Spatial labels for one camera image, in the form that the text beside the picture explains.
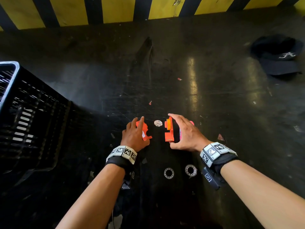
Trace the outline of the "person's right hand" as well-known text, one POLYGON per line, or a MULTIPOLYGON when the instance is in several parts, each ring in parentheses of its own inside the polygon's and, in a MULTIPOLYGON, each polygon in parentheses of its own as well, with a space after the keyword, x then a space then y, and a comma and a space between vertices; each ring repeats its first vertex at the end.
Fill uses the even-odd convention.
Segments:
POLYGON ((189 119, 177 114, 168 114, 168 116, 171 116, 181 128, 182 150, 200 153, 205 146, 212 143, 196 126, 190 123, 189 119))

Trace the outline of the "person's left hand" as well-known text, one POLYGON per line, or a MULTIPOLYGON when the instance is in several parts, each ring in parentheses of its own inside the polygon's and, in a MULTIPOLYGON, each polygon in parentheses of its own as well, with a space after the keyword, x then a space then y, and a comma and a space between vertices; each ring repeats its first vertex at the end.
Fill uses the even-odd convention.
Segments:
POLYGON ((120 146, 128 146, 136 152, 139 152, 150 144, 150 140, 144 141, 142 137, 144 116, 140 118, 138 126, 136 126, 137 121, 138 118, 134 118, 126 125, 126 129, 122 131, 120 146))

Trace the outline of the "orange plastic bracket part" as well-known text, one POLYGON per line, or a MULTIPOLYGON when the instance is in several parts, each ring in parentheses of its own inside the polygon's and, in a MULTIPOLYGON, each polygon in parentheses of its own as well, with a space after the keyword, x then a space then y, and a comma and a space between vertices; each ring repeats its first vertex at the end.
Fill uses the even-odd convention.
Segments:
POLYGON ((165 142, 174 142, 173 118, 169 116, 164 122, 164 127, 168 132, 165 132, 165 142))

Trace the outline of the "pink plastic part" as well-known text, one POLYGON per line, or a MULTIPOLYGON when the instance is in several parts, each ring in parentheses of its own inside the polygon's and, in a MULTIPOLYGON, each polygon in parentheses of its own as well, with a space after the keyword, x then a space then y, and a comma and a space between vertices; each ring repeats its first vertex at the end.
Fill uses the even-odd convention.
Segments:
POLYGON ((181 139, 182 139, 182 132, 181 132, 181 128, 179 127, 179 140, 181 139))

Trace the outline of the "orange notched plastic part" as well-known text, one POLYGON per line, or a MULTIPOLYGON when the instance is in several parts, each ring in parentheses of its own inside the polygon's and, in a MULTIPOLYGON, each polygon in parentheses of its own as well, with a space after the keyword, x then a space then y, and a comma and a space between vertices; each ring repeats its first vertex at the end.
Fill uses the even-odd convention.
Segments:
POLYGON ((148 132, 148 126, 145 122, 143 122, 142 125, 142 139, 144 142, 149 142, 152 139, 152 136, 147 135, 148 132))

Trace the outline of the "person's left forearm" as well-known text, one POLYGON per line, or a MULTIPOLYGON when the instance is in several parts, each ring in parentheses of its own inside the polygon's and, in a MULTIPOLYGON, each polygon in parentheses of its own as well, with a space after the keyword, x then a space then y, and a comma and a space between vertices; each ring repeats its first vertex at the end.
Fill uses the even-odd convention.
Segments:
POLYGON ((107 164, 70 207, 56 229, 105 229, 124 176, 123 168, 107 164))

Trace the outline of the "person's right forearm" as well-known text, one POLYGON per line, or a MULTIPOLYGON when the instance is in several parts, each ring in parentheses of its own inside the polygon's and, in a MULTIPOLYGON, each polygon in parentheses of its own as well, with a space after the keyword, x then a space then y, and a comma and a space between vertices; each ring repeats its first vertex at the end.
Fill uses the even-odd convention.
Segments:
POLYGON ((305 199, 240 160, 222 177, 265 229, 305 229, 305 199))

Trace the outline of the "white marker wristband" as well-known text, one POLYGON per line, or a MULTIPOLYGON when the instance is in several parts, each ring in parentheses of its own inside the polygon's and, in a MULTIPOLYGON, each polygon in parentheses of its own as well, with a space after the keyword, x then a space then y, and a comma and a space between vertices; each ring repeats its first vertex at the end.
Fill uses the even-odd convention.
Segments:
POLYGON ((128 146, 118 146, 106 158, 105 165, 115 164, 125 170, 129 174, 134 169, 134 164, 137 158, 137 152, 128 146))
POLYGON ((238 158, 235 151, 219 142, 213 142, 205 146, 200 152, 200 157, 208 168, 213 165, 224 165, 238 158))

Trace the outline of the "black baseball cap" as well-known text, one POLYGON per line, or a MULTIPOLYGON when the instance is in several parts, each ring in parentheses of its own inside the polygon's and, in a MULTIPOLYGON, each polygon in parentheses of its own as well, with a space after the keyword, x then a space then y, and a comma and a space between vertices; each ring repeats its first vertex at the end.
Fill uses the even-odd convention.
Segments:
POLYGON ((250 46, 250 55, 269 76, 289 76, 302 73, 297 62, 304 43, 282 34, 262 36, 250 46))

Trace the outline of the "black plastic crate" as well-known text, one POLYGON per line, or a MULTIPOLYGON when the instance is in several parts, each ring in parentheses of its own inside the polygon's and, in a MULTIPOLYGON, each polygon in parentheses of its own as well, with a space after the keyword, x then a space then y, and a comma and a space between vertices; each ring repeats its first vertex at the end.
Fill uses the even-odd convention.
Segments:
POLYGON ((58 163, 72 102, 17 61, 0 62, 0 175, 34 172, 58 163))

